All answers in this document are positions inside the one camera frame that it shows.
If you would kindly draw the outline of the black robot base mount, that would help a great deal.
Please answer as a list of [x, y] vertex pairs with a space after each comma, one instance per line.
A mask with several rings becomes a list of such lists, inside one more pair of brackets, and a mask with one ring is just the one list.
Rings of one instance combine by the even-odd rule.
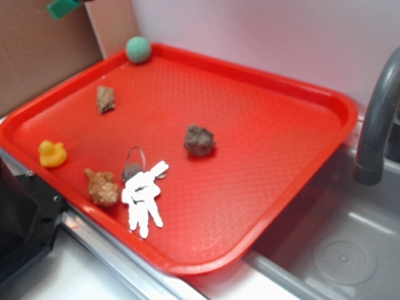
[[1, 161], [1, 286], [53, 250], [65, 207], [46, 181], [15, 176]]

